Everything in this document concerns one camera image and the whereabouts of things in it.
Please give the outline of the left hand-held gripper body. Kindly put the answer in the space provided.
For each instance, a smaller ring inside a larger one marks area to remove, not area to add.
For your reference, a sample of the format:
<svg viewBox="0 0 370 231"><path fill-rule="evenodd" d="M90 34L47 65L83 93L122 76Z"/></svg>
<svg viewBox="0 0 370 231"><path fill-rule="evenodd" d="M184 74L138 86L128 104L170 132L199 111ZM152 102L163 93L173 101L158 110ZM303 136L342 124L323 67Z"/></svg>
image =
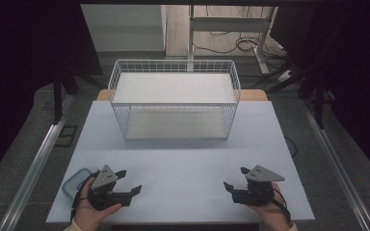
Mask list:
<svg viewBox="0 0 370 231"><path fill-rule="evenodd" d="M130 205L131 192L114 192L117 181L115 172L108 165L94 175L88 200L96 210L102 211L116 204L125 207Z"/></svg>

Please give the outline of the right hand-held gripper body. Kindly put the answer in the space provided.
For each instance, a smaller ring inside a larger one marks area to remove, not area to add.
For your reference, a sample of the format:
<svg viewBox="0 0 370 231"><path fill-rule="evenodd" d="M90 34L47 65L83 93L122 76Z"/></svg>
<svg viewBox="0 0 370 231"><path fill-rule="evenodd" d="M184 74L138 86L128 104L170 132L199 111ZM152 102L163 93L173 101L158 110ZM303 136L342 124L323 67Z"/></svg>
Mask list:
<svg viewBox="0 0 370 231"><path fill-rule="evenodd" d="M269 203L274 197L273 183L285 178L265 167L257 165L245 175L247 188L231 193L234 203L261 206Z"/></svg>

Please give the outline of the clear container with blue lid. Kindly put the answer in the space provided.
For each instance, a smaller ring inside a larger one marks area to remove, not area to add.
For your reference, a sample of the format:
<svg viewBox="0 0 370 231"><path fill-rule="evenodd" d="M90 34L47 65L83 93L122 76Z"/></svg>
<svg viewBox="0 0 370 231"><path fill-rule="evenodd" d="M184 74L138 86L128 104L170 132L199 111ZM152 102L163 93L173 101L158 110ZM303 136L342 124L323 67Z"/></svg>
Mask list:
<svg viewBox="0 0 370 231"><path fill-rule="evenodd" d="M63 193L73 199L75 195L79 192L80 187L83 182L92 174L92 172L87 168L81 168L73 175L71 175L62 185Z"/></svg>

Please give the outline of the white wire shelf rack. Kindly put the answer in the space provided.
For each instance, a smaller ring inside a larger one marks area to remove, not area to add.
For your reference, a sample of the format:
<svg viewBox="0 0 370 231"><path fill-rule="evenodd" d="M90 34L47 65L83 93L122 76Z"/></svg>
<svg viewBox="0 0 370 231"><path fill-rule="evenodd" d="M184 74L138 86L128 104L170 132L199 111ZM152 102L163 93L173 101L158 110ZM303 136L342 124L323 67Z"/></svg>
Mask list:
<svg viewBox="0 0 370 231"><path fill-rule="evenodd" d="M118 60L108 84L128 140L225 140L240 97L228 60Z"/></svg>

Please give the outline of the person's left hand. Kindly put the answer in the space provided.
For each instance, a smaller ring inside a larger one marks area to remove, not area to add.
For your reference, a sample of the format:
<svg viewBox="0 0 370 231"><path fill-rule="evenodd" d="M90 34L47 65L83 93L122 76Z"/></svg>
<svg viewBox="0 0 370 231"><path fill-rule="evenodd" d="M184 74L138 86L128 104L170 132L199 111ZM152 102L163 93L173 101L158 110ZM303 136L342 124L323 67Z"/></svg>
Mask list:
<svg viewBox="0 0 370 231"><path fill-rule="evenodd" d="M78 205L75 208L74 221L82 231L96 231L105 218L122 208L121 204L116 204L102 211L96 210L88 200L92 183L93 180L90 180L84 186L78 198Z"/></svg>

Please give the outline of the person's right hand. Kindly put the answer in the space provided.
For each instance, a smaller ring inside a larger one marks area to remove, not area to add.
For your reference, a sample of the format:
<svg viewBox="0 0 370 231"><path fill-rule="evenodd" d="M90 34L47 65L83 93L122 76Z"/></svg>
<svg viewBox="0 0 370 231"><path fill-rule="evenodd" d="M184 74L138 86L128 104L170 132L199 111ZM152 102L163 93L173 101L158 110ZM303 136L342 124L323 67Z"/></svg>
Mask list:
<svg viewBox="0 0 370 231"><path fill-rule="evenodd" d="M282 210L272 202L261 206L250 205L250 208L258 213L271 231L290 231L294 227L293 223L287 221Z"/></svg>

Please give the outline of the wooden table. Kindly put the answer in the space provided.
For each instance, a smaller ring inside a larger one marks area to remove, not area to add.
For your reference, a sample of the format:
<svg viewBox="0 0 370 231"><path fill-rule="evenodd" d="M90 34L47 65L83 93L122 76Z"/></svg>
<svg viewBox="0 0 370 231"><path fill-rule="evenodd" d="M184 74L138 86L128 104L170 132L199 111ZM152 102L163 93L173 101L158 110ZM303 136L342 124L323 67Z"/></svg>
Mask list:
<svg viewBox="0 0 370 231"><path fill-rule="evenodd" d="M99 101L106 101L108 99L108 91L101 90L97 96ZM268 97L264 90L241 90L241 101L267 101Z"/></svg>

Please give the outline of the black stand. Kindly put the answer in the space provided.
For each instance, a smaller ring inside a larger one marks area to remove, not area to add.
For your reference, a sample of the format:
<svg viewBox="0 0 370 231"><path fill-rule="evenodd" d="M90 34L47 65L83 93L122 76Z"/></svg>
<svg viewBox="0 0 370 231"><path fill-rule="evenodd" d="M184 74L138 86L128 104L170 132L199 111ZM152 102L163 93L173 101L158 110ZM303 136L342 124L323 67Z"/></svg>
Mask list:
<svg viewBox="0 0 370 231"><path fill-rule="evenodd" d="M310 95L314 96L313 105L314 113L313 117L317 125L323 129L323 107L325 104L331 103L331 100L325 98L326 91L326 77L325 73L321 70L313 70L308 68L302 71L294 73L292 76L276 84L268 89L268 92L277 92L290 86L291 84L304 80L298 89L298 96L300 98L309 98Z"/></svg>
<svg viewBox="0 0 370 231"><path fill-rule="evenodd" d="M61 121L62 116L64 115L64 109L66 108L63 105L64 100L62 89L65 89L68 95L76 95L79 92L75 76L82 78L84 81L94 85L99 90L106 88L105 84L77 68L69 67L56 69L53 74L54 125L57 125Z"/></svg>

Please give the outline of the white power strip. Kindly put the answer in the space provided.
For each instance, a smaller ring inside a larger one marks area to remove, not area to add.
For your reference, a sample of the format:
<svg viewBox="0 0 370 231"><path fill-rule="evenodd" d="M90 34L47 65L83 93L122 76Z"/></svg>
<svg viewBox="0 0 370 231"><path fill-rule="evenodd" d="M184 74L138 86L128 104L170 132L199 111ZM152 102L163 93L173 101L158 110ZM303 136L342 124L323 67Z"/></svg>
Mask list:
<svg viewBox="0 0 370 231"><path fill-rule="evenodd" d="M286 70L285 72L283 72L278 78L277 80L279 82L283 82L287 79L289 79L291 76L293 75L293 72L291 70Z"/></svg>

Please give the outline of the dark curtain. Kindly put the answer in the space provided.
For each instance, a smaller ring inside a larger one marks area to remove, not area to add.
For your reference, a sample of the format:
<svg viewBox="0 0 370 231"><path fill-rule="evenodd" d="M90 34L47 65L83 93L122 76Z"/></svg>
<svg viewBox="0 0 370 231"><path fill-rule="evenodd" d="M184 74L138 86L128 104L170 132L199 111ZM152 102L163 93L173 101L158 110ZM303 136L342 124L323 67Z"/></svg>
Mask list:
<svg viewBox="0 0 370 231"><path fill-rule="evenodd" d="M0 0L0 161L37 90L102 69L79 0Z"/></svg>
<svg viewBox="0 0 370 231"><path fill-rule="evenodd" d="M346 0L347 8L280 7L271 37L297 67L306 68L326 43L342 13L349 15L324 63L332 110L370 160L370 0Z"/></svg>

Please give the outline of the white cabinet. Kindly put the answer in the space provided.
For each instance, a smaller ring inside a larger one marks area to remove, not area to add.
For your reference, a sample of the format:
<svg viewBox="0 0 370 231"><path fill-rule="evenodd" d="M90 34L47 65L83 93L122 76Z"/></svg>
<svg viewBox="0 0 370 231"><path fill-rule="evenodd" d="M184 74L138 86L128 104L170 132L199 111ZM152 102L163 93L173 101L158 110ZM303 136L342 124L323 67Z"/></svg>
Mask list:
<svg viewBox="0 0 370 231"><path fill-rule="evenodd" d="M162 52L165 5L81 4L97 52Z"/></svg>

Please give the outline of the black square floor frame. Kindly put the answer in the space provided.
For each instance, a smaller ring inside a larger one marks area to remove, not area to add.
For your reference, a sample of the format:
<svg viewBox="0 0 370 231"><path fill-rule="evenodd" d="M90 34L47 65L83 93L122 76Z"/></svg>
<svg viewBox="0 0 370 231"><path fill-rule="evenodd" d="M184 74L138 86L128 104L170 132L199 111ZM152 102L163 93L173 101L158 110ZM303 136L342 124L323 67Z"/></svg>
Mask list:
<svg viewBox="0 0 370 231"><path fill-rule="evenodd" d="M58 136L55 146L56 147L71 147L77 132L77 125L66 125L62 128Z"/></svg>

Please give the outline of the aluminium rail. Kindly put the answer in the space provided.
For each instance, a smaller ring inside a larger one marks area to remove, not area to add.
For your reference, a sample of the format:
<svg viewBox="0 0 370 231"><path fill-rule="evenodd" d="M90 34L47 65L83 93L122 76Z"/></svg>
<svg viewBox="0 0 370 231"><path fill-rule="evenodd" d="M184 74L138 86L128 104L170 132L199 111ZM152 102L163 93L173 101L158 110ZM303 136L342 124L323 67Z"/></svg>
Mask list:
<svg viewBox="0 0 370 231"><path fill-rule="evenodd" d="M74 99L75 97L73 95L67 95L65 101L62 103L61 116L56 124L52 124L49 127L33 162L14 195L6 214L0 222L0 231L14 231L16 228L16 225L55 145L55 141L60 136L61 130L66 123L66 119L69 115L69 110Z"/></svg>
<svg viewBox="0 0 370 231"><path fill-rule="evenodd" d="M301 101L304 111L312 127L317 141L321 144L321 147L330 163L331 169L337 179L338 184L342 192L344 193L350 208L352 209L359 226L362 231L370 231L370 213L350 179L348 173L343 167L335 149L333 148L330 139L325 130L317 123L315 119L315 111L311 107L311 103L308 100Z"/></svg>

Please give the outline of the white metal desk frame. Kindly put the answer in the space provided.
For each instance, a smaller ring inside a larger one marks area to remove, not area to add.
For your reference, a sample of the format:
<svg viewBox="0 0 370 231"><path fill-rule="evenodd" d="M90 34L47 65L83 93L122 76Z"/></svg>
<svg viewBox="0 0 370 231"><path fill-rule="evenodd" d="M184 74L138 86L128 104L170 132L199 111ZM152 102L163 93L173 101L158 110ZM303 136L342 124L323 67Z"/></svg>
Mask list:
<svg viewBox="0 0 370 231"><path fill-rule="evenodd" d="M270 7L267 15L262 18L236 18L236 17L195 17L195 6L189 6L189 41L187 59L194 58L194 32L239 32L258 33L258 43L253 48L254 56L264 75L270 71L263 55L263 47L270 30L275 7Z"/></svg>

